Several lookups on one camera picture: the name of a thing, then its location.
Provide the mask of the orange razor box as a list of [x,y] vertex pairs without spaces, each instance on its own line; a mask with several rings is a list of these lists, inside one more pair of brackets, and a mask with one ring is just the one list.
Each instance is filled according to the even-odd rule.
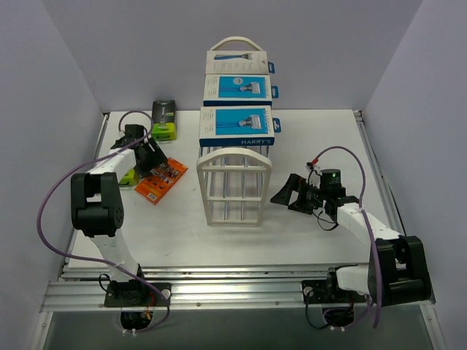
[[136,193],[156,205],[183,177],[188,167],[169,157],[167,163],[154,168],[150,175],[135,187]]

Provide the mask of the green black razor box front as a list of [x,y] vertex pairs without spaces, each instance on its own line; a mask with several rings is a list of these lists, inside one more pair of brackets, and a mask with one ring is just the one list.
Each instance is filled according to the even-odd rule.
[[130,169],[120,180],[120,187],[135,187],[139,184],[139,175],[134,169]]

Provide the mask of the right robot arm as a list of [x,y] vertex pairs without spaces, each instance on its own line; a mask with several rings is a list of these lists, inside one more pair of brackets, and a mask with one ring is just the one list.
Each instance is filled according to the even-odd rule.
[[383,307],[424,301],[431,298],[431,278],[422,241],[416,236],[399,233],[348,195],[341,183],[339,169],[325,169],[318,184],[298,174],[291,174],[271,202],[291,211],[325,213],[334,228],[350,231],[370,246],[367,263],[331,268],[324,292],[339,301],[350,293],[369,296]]

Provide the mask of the blue Harry's razor box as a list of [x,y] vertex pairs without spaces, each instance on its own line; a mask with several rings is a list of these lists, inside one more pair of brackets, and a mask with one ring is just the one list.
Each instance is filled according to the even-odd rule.
[[281,131],[270,106],[204,106],[200,110],[201,147],[272,146]]
[[271,106],[279,89],[269,75],[207,74],[203,106]]

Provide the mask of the green black razor box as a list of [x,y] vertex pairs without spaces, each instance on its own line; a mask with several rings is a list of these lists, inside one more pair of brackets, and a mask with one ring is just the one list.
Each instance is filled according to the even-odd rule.
[[139,175],[134,169],[130,169],[120,180],[120,187],[135,187],[139,184]]
[[154,122],[152,137],[159,141],[177,139],[177,119],[175,100],[154,101],[152,119]]

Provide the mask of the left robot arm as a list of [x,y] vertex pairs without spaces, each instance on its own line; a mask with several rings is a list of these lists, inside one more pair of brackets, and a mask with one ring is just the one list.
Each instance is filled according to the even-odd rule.
[[98,248],[109,267],[106,307],[145,306],[155,292],[142,282],[144,274],[126,243],[120,181],[133,169],[140,176],[167,161],[154,140],[144,140],[144,126],[129,124],[109,154],[85,173],[71,177],[71,213],[75,229],[82,231]]

